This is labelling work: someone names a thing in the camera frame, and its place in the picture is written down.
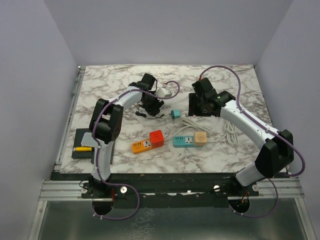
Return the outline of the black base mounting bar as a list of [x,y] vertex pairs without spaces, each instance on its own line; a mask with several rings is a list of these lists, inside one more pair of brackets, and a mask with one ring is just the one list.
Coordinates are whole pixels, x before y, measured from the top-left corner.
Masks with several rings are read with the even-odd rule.
[[226,208],[228,198],[248,201],[258,196],[257,183],[243,187],[232,173],[113,173],[106,185],[86,173],[53,172],[50,180],[58,189],[79,189],[79,199],[135,208]]

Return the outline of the small teal plug adapter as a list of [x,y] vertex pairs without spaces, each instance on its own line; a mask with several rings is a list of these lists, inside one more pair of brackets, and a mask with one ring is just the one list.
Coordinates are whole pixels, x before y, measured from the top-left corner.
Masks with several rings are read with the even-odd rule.
[[179,119],[181,117],[181,112],[175,109],[170,112],[170,115],[172,119]]

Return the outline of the teal power strip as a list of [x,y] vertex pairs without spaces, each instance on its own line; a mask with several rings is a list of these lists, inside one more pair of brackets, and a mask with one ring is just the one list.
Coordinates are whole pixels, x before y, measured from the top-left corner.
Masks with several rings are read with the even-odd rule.
[[173,138],[173,147],[174,148],[195,148],[194,137],[191,135],[185,136],[175,136]]

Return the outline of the orange power strip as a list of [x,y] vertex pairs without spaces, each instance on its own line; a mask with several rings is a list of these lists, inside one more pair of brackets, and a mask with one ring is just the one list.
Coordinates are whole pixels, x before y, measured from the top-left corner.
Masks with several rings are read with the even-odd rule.
[[144,139],[138,142],[134,142],[131,144],[131,149],[134,155],[143,153],[143,152],[147,152],[149,150],[152,150],[152,144],[150,139]]

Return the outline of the red cube socket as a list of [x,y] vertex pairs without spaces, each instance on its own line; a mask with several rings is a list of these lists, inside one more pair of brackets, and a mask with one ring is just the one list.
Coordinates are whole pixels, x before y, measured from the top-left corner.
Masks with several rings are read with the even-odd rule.
[[164,145],[164,136],[161,130],[152,131],[149,133],[149,139],[153,148],[159,148]]

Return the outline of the black charger with cable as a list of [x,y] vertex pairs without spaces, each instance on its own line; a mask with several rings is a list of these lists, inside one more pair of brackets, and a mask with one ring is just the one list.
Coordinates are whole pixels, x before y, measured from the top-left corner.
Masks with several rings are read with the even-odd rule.
[[140,111],[140,109],[142,109],[143,106],[141,104],[137,105],[137,110],[135,111],[135,115],[138,117],[143,117],[145,119],[151,120],[151,119],[161,119],[162,117],[164,117],[164,114],[161,115],[150,115],[147,112],[142,112]]

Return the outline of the aluminium frame rail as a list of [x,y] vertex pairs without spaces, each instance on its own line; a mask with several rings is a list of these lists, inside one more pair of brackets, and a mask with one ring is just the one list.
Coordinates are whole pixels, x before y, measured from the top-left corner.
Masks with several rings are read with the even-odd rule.
[[82,199],[84,189],[79,180],[51,181],[45,180],[40,190],[40,201],[78,201]]

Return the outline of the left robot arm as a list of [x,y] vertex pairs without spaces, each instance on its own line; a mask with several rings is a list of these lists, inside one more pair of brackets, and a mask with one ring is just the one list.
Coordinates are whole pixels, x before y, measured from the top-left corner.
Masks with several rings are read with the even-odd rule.
[[111,162],[114,155],[115,140],[118,138],[123,122],[123,113],[131,106],[141,103],[148,115],[154,117],[160,113],[164,105],[152,90],[158,81],[151,74],[144,74],[138,82],[132,82],[120,94],[105,100],[100,98],[94,107],[89,123],[90,133],[83,136],[83,141],[89,140],[94,147],[93,191],[97,196],[106,197],[111,190],[107,182],[111,176]]

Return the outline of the beige cube socket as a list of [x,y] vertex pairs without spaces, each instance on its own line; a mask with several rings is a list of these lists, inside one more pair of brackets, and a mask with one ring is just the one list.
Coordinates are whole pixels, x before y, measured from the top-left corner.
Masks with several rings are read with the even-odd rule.
[[207,143],[207,133],[204,131],[196,131],[193,136],[193,144],[196,147],[203,147]]

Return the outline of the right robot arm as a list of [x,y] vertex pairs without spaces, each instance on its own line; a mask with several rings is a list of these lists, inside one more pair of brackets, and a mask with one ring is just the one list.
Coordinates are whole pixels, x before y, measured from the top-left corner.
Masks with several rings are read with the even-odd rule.
[[235,125],[259,149],[256,160],[235,174],[229,189],[240,196],[248,185],[263,178],[272,178],[294,160],[293,135],[288,130],[279,131],[258,119],[227,91],[218,93],[208,78],[192,84],[194,93],[189,94],[188,115],[220,117]]

